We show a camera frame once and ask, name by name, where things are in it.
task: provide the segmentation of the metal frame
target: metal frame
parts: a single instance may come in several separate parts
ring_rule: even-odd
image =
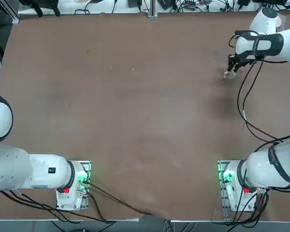
[[[17,0],[0,0],[0,5],[11,17],[13,24],[19,23],[19,14],[18,14],[19,4],[20,3]]]
[[[156,0],[150,0],[148,18],[158,18],[158,13],[156,12]]]

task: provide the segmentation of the brown table surface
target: brown table surface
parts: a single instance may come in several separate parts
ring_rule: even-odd
[[[222,79],[233,53],[229,38],[248,29],[254,15],[21,21],[13,26],[0,73],[0,94],[15,117],[4,142],[30,153],[91,160],[94,183],[154,215],[211,220],[217,160],[247,158],[261,144],[241,130],[236,95],[244,73]],[[264,64],[246,115],[275,136],[290,134],[290,64]],[[55,205],[53,190],[27,193]],[[139,216],[99,194],[97,200],[106,218]],[[93,205],[82,213],[97,216]],[[53,217],[0,196],[5,218]],[[263,219],[290,221],[290,194],[271,192]]]

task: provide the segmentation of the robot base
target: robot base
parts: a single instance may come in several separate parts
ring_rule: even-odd
[[[237,166],[239,162],[240,160],[228,160],[228,166],[225,169],[222,168],[219,175],[221,174],[220,179],[222,181],[222,186],[225,187],[225,195],[227,195],[229,200],[230,209],[236,211],[238,208],[238,211],[244,210],[249,212],[254,210],[256,196],[248,203],[245,209],[244,207],[256,192],[248,192],[247,189],[244,189],[243,191],[237,177]],[[242,191],[242,199],[240,205],[238,205]]]
[[[75,169],[73,184],[64,192],[56,190],[57,208],[61,210],[85,210],[88,209],[89,186],[82,181],[90,181],[91,161],[71,160]]]

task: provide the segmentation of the cable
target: cable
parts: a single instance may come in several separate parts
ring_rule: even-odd
[[[107,229],[107,228],[109,228],[110,226],[113,226],[115,223],[116,223],[116,222],[115,222],[115,221],[113,221],[113,223],[112,223],[112,224],[110,224],[110,225],[108,225],[108,226],[104,227],[103,229],[99,230],[98,232],[102,232],[102,231],[106,230],[106,229]]]
[[[87,8],[88,5],[91,4],[92,2],[93,2],[93,1],[90,0],[90,1],[86,4],[86,6],[85,6],[84,9],[76,9],[76,10],[74,11],[74,14],[76,15],[76,12],[78,12],[78,11],[83,11],[86,15],[90,14],[90,11],[87,10],[86,8]]]
[[[235,48],[235,46],[232,46],[230,43],[231,43],[231,41],[232,41],[232,39],[235,37],[236,35],[234,34],[231,38],[230,38],[230,40],[229,40],[229,47],[232,47],[232,48]]]
[[[288,63],[288,61],[270,61],[270,60],[264,60],[265,63],[270,63],[270,64],[283,64],[283,63]]]
[[[116,3],[117,3],[117,0],[114,0],[114,7],[113,7],[113,9],[112,9],[112,13],[111,13],[111,14],[113,14],[113,13],[114,13],[114,10],[115,10]]]
[[[290,190],[288,191],[288,188],[276,188],[276,187],[271,187],[272,190],[278,191],[278,192],[286,192],[290,193]]]
[[[263,3],[264,3],[264,0],[262,0],[260,7],[256,11],[259,11],[261,9],[261,7],[263,6]]]
[[[91,193],[89,193],[89,192],[87,192],[87,194],[88,194],[88,196],[93,200],[93,202],[94,202],[94,204],[95,204],[95,206],[96,206],[96,208],[97,208],[97,212],[98,212],[98,215],[99,215],[99,217],[100,217],[100,219],[102,220],[102,221],[104,221],[105,223],[113,223],[113,222],[109,222],[109,221],[107,221],[103,216],[102,216],[102,213],[101,213],[101,211],[100,211],[100,208],[99,208],[99,206],[98,206],[98,203],[97,203],[97,201],[96,201],[96,199],[94,198],[94,196],[91,194]]]
[[[270,135],[270,134],[264,132],[263,130],[257,128],[256,126],[254,126],[254,125],[252,125],[250,122],[248,122],[248,121],[245,119],[245,117],[242,115],[242,112],[241,112],[241,110],[240,110],[240,106],[239,106],[239,97],[240,97],[240,94],[241,94],[241,91],[242,91],[243,85],[244,85],[244,83],[245,83],[245,81],[246,81],[246,79],[247,79],[247,77],[248,77],[250,71],[252,70],[253,66],[257,63],[257,61],[258,61],[257,59],[253,61],[252,65],[250,66],[248,72],[246,73],[246,75],[245,75],[245,77],[244,77],[244,79],[243,79],[243,81],[242,81],[242,83],[241,83],[241,86],[240,86],[239,91],[238,91],[238,94],[237,94],[237,110],[238,110],[238,112],[239,112],[241,118],[242,118],[242,119],[243,119],[243,120],[244,120],[248,125],[250,125],[250,126],[253,127],[254,129],[260,131],[261,133],[263,133],[263,134],[265,134],[265,135],[267,135],[267,136],[269,136],[269,137],[271,137],[271,138],[273,138],[273,139],[277,139],[276,137],[274,137],[274,136],[272,136],[272,135]]]
[[[246,173],[247,173],[247,169],[245,169],[243,180],[245,180]],[[243,192],[244,192],[244,187],[242,187],[242,191],[241,191],[240,199],[239,199],[238,204],[237,204],[237,209],[236,209],[236,212],[235,212],[235,215],[234,215],[233,223],[234,223],[234,220],[236,219],[236,215],[237,215],[238,209],[240,207],[240,203],[241,203],[241,200],[242,200]]]
[[[254,152],[259,151],[262,147],[264,147],[264,146],[266,146],[266,145],[268,145],[268,144],[273,144],[273,143],[276,143],[276,142],[278,142],[278,141],[283,141],[283,140],[286,140],[286,139],[290,139],[290,135],[287,135],[287,136],[285,136],[285,137],[281,137],[281,138],[278,138],[278,139],[270,140],[270,141],[268,141],[268,142],[266,142],[266,143],[260,145],[259,147],[257,147],[257,148],[254,150]]]
[[[189,230],[189,231],[187,231],[187,232],[192,232],[196,227],[197,227],[197,222],[194,224],[194,226],[192,227],[192,229],[191,230]]]
[[[167,228],[166,232],[168,231],[168,229],[172,229],[172,231],[174,232],[174,228],[172,227],[171,223],[169,220],[166,220],[166,223],[169,224],[169,228]]]
[[[42,203],[38,203],[38,202],[36,202],[36,201],[34,201],[33,199],[31,199],[30,197],[28,197],[27,195],[25,195],[25,194],[21,194],[22,196],[24,196],[24,197],[26,197],[26,198],[28,198],[30,201],[28,201],[28,200],[26,200],[26,199],[23,199],[23,198],[21,198],[21,197],[18,197],[12,190],[10,190],[10,193],[14,196],[14,197],[16,197],[17,199],[19,199],[19,200],[21,200],[21,201],[23,201],[23,202],[28,202],[28,203],[32,203],[32,204],[35,204],[35,205],[39,205],[39,206],[41,206],[42,208],[44,208],[44,209],[46,209],[46,207],[47,208],[49,208],[49,209],[46,209],[49,213],[51,213],[52,215],[54,215],[56,218],[58,218],[58,220],[60,220],[60,221],[63,221],[63,222],[69,222],[69,223],[72,223],[72,224],[78,224],[78,223],[80,223],[80,221],[79,222],[75,222],[75,221],[70,221],[70,220],[68,220],[61,212],[58,212],[65,220],[63,220],[63,219],[61,219],[58,215],[56,215],[56,214],[54,214],[51,210],[55,210],[55,211],[57,211],[57,209],[55,209],[55,208],[53,208],[53,207],[51,207],[51,206],[49,206],[49,205],[46,205],[46,204],[42,204]]]
[[[247,129],[249,130],[249,132],[250,132],[254,137],[256,137],[257,139],[259,139],[259,140],[261,140],[261,141],[263,141],[263,142],[268,142],[267,140],[265,140],[265,139],[260,138],[259,136],[257,136],[257,135],[256,135],[256,134],[251,130],[251,128],[249,127],[249,125],[248,125],[247,123],[245,123],[245,125],[246,125]]]
[[[51,223],[53,223],[54,226],[56,226],[58,230],[60,230],[60,231],[62,231],[62,232],[65,232],[62,228],[60,228],[58,225],[56,225],[56,223],[54,223],[53,221],[51,221]]]
[[[253,82],[252,82],[252,84],[251,84],[251,86],[250,86],[250,88],[249,88],[247,94],[246,94],[245,97],[244,97],[243,104],[242,104],[242,112],[243,112],[243,114],[244,114],[244,118],[246,118],[246,115],[245,115],[245,102],[246,102],[246,99],[247,99],[248,95],[250,94],[250,92],[251,92],[251,90],[252,90],[252,88],[253,88],[253,86],[254,86],[256,80],[257,80],[258,74],[259,74],[259,72],[260,72],[260,70],[261,70],[261,68],[262,68],[262,66],[263,66],[263,61],[264,61],[264,59],[262,59],[261,65],[260,65],[260,67],[259,67],[259,70],[258,70],[258,72],[257,72],[257,74],[256,74],[256,76],[255,76],[255,78],[254,78],[254,80],[253,80]],[[265,139],[260,138],[259,136],[257,136],[257,135],[256,135],[256,134],[251,130],[251,128],[249,127],[249,125],[248,125],[247,123],[245,123],[245,125],[246,125],[247,129],[249,130],[249,132],[250,132],[254,137],[256,137],[257,139],[260,139],[260,140],[263,141],[263,142],[267,142],[267,140],[265,140]]]
[[[203,2],[205,3],[205,6],[206,6],[207,11],[210,12],[210,11],[209,11],[209,5],[207,5],[207,3],[206,3],[205,0],[203,0]]]
[[[149,11],[149,8],[148,8],[146,0],[144,0],[144,3],[145,3],[145,6],[146,6],[147,10]]]
[[[48,209],[45,209],[45,208],[42,208],[42,207],[37,207],[35,205],[31,205],[31,204],[27,204],[27,203],[24,203],[24,202],[21,202],[19,200],[16,200],[14,199],[12,196],[10,196],[9,194],[7,194],[6,192],[4,191],[0,191],[1,194],[3,194],[4,196],[6,196],[7,198],[9,198],[10,200],[18,203],[18,204],[21,204],[21,205],[25,205],[25,206],[28,206],[28,207],[31,207],[31,208],[35,208],[35,209],[40,209],[40,210],[46,210],[48,211]],[[97,219],[95,217],[90,217],[90,216],[86,216],[86,215],[82,215],[82,214],[78,214],[78,213],[75,213],[73,211],[67,211],[67,210],[61,210],[61,209],[56,209],[56,210],[53,210],[53,209],[49,209],[51,211],[57,211],[57,212],[65,212],[65,213],[68,213],[68,214],[73,214],[73,215],[76,215],[76,216],[80,216],[80,217],[83,217],[83,218],[89,218],[91,220],[96,220],[96,221],[101,221],[101,222],[104,222],[100,219]]]
[[[151,213],[144,212],[144,211],[141,211],[141,210],[139,210],[139,209],[134,208],[133,206],[131,206],[131,205],[129,205],[129,204],[123,202],[122,200],[118,199],[117,197],[114,197],[113,195],[109,194],[108,192],[104,191],[103,189],[99,188],[98,186],[96,186],[96,185],[94,185],[94,184],[92,184],[92,183],[90,183],[90,182],[88,182],[88,181],[83,181],[83,183],[84,183],[84,184],[91,185],[92,187],[98,189],[99,191],[103,192],[103,193],[106,194],[107,196],[111,197],[111,198],[112,198],[113,200],[115,200],[116,202],[121,203],[121,204],[123,204],[124,206],[126,206],[126,207],[128,207],[128,208],[130,208],[130,209],[132,209],[132,210],[134,210],[134,211],[136,211],[136,212],[138,212],[138,213],[140,213],[140,214],[144,214],[144,215],[152,215]]]

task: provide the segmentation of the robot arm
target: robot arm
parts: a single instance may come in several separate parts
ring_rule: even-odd
[[[290,29],[276,32],[281,25],[277,12],[271,8],[259,11],[249,30],[237,30],[232,38],[236,39],[235,54],[229,56],[226,78],[234,78],[240,67],[254,60],[276,57],[290,61]]]
[[[255,60],[275,57],[290,62],[290,29],[276,32],[280,23],[277,12],[265,8],[258,12],[249,30],[236,31],[233,36],[237,39],[235,54],[229,56],[224,77],[235,77],[240,67]],[[254,152],[248,159],[232,160],[222,179],[231,209],[252,211],[255,198],[249,202],[248,208],[245,205],[258,189],[290,186],[290,139]]]
[[[0,142],[12,125],[12,109],[0,96]],[[57,208],[83,210],[88,207],[88,188],[83,183],[88,177],[80,161],[66,161],[52,154],[28,154],[0,143],[0,190],[56,189]]]

